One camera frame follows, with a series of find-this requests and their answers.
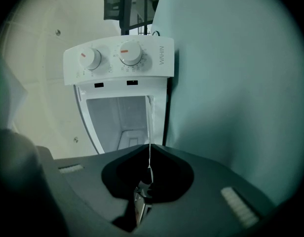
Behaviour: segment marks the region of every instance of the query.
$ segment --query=white control panel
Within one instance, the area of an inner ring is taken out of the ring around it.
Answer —
[[[159,36],[116,36],[64,52],[65,85],[120,77],[173,77],[174,41]]]

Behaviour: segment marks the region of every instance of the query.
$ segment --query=black vent slot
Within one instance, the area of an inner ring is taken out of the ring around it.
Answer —
[[[127,85],[138,85],[138,81],[127,81]]]
[[[101,88],[104,87],[104,83],[103,82],[95,83],[94,86],[95,88]]]

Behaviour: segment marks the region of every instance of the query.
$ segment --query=chair backrest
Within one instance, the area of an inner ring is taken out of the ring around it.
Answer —
[[[104,20],[123,20],[124,0],[104,0]]]

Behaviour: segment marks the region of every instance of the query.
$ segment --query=white knob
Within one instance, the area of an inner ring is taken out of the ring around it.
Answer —
[[[142,49],[137,42],[127,41],[121,45],[119,57],[121,61],[126,65],[136,65],[142,58]]]
[[[79,54],[79,63],[88,70],[96,69],[102,61],[102,55],[96,49],[87,47]]]

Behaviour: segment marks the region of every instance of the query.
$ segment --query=white appliance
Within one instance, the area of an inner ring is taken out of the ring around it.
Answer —
[[[66,50],[63,63],[65,85],[75,86],[85,128],[99,154],[149,143],[149,137],[162,144],[167,79],[174,76],[172,39],[98,39]]]

